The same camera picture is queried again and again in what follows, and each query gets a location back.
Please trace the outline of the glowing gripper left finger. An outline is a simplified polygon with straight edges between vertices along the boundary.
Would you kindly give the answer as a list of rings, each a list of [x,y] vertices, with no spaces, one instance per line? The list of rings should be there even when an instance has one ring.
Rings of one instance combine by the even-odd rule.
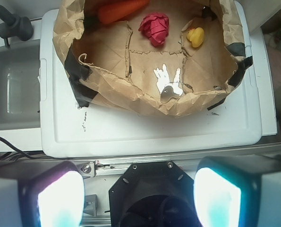
[[[0,161],[0,227],[78,227],[84,201],[70,161]]]

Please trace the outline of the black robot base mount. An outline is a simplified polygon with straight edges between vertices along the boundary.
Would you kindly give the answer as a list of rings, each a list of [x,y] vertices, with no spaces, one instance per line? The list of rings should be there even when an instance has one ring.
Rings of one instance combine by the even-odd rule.
[[[109,189],[113,227],[200,227],[194,180],[172,161],[133,163]]]

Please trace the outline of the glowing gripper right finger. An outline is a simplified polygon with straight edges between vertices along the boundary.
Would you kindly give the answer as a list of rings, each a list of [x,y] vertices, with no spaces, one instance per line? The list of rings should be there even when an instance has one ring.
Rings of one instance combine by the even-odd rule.
[[[204,157],[194,202],[204,227],[281,227],[281,155]]]

